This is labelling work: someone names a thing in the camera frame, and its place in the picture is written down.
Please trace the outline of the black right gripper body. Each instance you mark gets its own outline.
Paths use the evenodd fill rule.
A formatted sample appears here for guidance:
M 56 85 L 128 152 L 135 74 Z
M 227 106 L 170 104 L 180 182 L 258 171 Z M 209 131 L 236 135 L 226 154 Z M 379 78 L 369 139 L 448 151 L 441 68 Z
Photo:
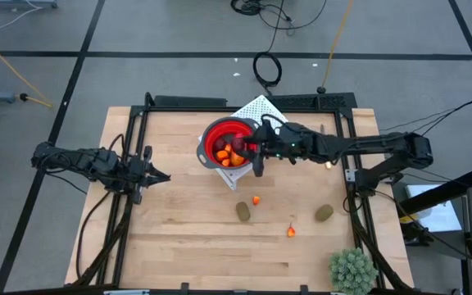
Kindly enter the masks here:
M 256 145 L 256 152 L 252 158 L 252 170 L 256 177 L 262 177 L 264 173 L 264 160 L 270 157 L 276 157 L 280 160 L 288 159 L 292 162 L 292 156 L 289 154 L 291 143 L 287 142 L 286 130 L 288 125 L 279 121 L 280 126 L 273 128 L 271 121 L 277 118 L 262 118 L 261 125 L 252 135 L 252 141 Z

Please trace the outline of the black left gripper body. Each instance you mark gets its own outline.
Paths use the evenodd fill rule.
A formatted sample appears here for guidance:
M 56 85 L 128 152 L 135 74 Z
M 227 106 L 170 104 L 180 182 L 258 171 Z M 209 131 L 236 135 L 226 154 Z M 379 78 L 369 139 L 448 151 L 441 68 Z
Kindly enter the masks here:
M 147 172 L 151 158 L 152 147 L 147 145 L 141 155 L 134 155 L 128 163 L 128 194 L 136 205 L 139 205 L 142 200 L 142 190 L 148 180 Z

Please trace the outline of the red collapsible bowl grey rim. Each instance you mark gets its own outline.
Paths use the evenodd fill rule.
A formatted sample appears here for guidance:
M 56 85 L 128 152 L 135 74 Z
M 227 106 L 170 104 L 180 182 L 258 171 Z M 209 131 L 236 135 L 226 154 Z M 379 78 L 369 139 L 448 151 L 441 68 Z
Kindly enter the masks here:
M 227 116 L 215 120 L 205 129 L 200 143 L 197 146 L 196 153 L 198 160 L 207 169 L 235 170 L 247 166 L 249 161 L 245 161 L 240 166 L 224 167 L 216 159 L 216 153 L 214 151 L 215 143 L 218 139 L 227 136 L 230 137 L 231 135 L 242 134 L 243 136 L 250 136 L 258 127 L 259 124 L 255 120 L 248 118 Z

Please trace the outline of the brown kiwi fruit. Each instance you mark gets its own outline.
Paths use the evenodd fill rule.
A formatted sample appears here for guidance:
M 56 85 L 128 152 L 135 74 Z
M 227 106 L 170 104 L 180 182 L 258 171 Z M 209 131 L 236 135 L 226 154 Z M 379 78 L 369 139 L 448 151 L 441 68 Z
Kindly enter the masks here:
M 334 208 L 329 204 L 320 206 L 315 212 L 315 220 L 317 222 L 325 222 L 334 213 Z
M 238 202 L 235 206 L 235 210 L 240 221 L 248 221 L 251 217 L 248 205 L 245 202 Z

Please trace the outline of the white perforated metal shelf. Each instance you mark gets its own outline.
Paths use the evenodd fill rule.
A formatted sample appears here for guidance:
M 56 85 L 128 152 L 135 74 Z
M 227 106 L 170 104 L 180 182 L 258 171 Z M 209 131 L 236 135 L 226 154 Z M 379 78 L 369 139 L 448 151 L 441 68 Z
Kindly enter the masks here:
M 255 120 L 259 125 L 261 124 L 261 117 L 263 115 L 272 115 L 279 120 L 286 122 L 288 119 L 263 95 L 255 98 L 244 107 L 237 110 L 231 116 L 238 118 L 248 118 Z M 224 137 L 226 143 L 230 143 L 233 135 Z M 252 169 L 252 164 L 249 162 L 247 166 L 240 167 L 235 170 L 226 169 L 210 169 L 215 170 L 220 177 L 225 181 L 229 188 L 233 191 L 237 189 L 237 182 L 247 172 Z

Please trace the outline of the black perforated panel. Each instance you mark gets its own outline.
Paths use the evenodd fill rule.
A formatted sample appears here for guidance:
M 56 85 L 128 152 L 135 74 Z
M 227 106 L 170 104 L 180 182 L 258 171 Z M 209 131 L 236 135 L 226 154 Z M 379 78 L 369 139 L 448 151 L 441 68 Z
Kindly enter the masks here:
M 357 108 L 353 93 L 313 93 L 266 97 L 278 109 L 337 110 Z

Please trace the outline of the pale green potted plant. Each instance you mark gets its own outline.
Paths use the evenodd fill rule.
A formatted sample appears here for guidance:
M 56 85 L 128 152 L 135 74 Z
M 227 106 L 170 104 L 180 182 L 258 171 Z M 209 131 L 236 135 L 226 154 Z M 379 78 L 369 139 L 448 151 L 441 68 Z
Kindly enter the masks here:
M 329 258 L 329 276 L 335 291 L 346 295 L 367 295 L 378 271 L 360 248 L 343 249 Z

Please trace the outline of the white sheet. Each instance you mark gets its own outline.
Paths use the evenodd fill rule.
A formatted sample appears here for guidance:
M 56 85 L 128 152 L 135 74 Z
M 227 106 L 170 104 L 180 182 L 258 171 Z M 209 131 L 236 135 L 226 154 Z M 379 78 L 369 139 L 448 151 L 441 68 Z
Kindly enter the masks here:
M 408 184 L 405 186 L 406 194 L 413 198 L 421 193 L 425 193 L 438 184 Z M 440 203 L 423 211 L 416 212 L 412 217 L 429 232 L 452 232 L 461 231 L 461 223 L 458 220 L 451 201 Z

